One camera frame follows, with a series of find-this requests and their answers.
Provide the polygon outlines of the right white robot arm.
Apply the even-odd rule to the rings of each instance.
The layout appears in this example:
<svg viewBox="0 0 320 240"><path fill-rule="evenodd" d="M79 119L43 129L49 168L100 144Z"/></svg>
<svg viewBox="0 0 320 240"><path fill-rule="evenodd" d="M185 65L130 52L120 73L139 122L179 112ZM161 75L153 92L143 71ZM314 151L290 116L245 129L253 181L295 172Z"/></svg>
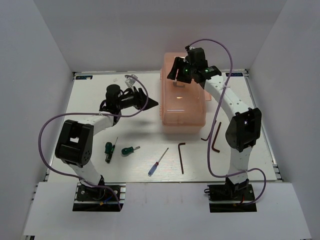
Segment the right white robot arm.
<svg viewBox="0 0 320 240"><path fill-rule="evenodd" d="M231 74L224 76L216 66L209 66L201 47L186 48L185 57L175 57L167 78L186 84L195 82L208 92L223 109L229 125L225 139L231 148L230 165L225 181L226 195L236 200L249 184L251 151L261 135L262 112L251 108L228 85Z"/></svg>

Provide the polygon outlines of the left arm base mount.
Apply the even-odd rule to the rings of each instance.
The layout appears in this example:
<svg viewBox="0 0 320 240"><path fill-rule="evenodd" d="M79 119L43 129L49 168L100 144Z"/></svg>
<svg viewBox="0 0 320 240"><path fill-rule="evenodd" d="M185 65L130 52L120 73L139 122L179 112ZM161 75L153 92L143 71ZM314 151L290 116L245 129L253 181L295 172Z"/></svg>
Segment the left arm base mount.
<svg viewBox="0 0 320 240"><path fill-rule="evenodd" d="M126 185L111 184L106 188L93 188L77 184L72 211L73 212L120 212L117 199L122 208L125 202Z"/></svg>

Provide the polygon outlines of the large brown hex key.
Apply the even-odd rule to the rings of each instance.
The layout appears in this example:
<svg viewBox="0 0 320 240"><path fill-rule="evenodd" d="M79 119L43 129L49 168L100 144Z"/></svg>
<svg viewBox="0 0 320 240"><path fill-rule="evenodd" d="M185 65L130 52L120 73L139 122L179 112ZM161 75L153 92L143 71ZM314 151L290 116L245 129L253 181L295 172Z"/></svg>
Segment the large brown hex key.
<svg viewBox="0 0 320 240"><path fill-rule="evenodd" d="M212 141L212 145L211 145L211 149L216 153L220 153L220 150L215 147L215 144L216 144L216 141L217 141L217 138L218 138L218 134L219 134L219 130L216 131L215 136L214 136L213 141Z"/></svg>

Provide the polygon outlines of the pink plastic tool box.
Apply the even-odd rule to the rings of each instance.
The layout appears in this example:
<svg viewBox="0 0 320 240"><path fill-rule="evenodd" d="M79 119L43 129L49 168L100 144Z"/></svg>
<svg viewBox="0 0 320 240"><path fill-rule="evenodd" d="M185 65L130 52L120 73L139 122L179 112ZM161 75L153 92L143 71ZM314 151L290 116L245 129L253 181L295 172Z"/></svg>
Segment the pink plastic tool box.
<svg viewBox="0 0 320 240"><path fill-rule="evenodd" d="M161 104L159 115L166 134L197 134L206 124L207 101L212 96L200 85L167 78L176 57L181 52L167 52L160 72Z"/></svg>

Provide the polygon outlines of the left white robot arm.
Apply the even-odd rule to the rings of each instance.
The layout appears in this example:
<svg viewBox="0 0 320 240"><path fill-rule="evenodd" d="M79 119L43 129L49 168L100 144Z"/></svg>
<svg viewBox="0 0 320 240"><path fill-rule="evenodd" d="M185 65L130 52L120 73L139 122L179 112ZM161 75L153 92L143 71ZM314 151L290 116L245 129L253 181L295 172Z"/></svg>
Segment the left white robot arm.
<svg viewBox="0 0 320 240"><path fill-rule="evenodd" d="M115 126L123 109L134 107L145 111L158 105L141 88L123 91L117 84L109 85L99 107L99 111L106 114L89 116L81 121L66 120L57 141L55 157L73 169L81 184L89 187L90 196L96 200L103 198L106 193L104 178L91 161L94 136Z"/></svg>

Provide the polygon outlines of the small brown hex key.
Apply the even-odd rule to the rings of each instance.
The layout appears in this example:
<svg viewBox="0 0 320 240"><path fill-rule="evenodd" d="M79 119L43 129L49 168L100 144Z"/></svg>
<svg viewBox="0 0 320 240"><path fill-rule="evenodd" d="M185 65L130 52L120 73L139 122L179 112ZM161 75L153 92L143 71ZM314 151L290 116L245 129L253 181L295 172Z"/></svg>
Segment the small brown hex key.
<svg viewBox="0 0 320 240"><path fill-rule="evenodd" d="M217 137L218 137L218 134L219 134L219 131L220 131L220 128L221 128L221 125L222 125L222 123L221 122L219 122L219 124L218 124L218 126L217 126L217 129L216 129L216 131L213 131L212 132L212 138L213 138L213 143L215 143L215 141L217 140ZM203 140L203 141L208 141L209 140L209 138L210 138L210 136L208 135L208 137L207 138L201 138L201 140Z"/></svg>

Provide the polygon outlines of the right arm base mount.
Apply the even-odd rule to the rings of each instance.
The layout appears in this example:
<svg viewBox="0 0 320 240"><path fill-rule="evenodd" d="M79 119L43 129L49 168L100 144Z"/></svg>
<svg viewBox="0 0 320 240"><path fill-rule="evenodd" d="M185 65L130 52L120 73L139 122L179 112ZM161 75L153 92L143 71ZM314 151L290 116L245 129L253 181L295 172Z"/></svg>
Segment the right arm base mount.
<svg viewBox="0 0 320 240"><path fill-rule="evenodd" d="M210 213L253 213L257 212L255 203L248 204L255 200L252 185L247 189L232 193L224 184L208 185L204 194L209 199Z"/></svg>

